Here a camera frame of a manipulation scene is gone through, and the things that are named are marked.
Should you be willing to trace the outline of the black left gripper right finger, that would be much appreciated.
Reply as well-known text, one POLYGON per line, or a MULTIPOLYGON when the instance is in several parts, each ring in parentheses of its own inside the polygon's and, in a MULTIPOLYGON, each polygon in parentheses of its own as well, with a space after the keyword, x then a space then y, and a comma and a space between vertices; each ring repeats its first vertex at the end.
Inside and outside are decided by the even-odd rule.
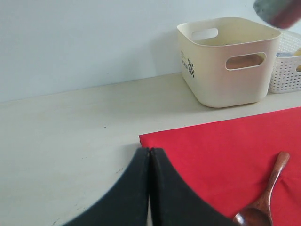
POLYGON ((154 226, 235 226, 180 177, 165 151, 150 150, 149 196, 154 226))

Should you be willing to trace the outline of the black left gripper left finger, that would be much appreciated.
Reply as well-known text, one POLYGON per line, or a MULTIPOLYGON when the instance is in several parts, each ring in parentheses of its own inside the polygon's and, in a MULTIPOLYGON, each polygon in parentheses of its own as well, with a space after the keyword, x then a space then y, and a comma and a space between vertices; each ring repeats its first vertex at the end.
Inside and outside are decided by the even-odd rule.
POLYGON ((149 148, 138 148, 122 176, 96 203, 66 226, 145 226, 149 191, 149 148))

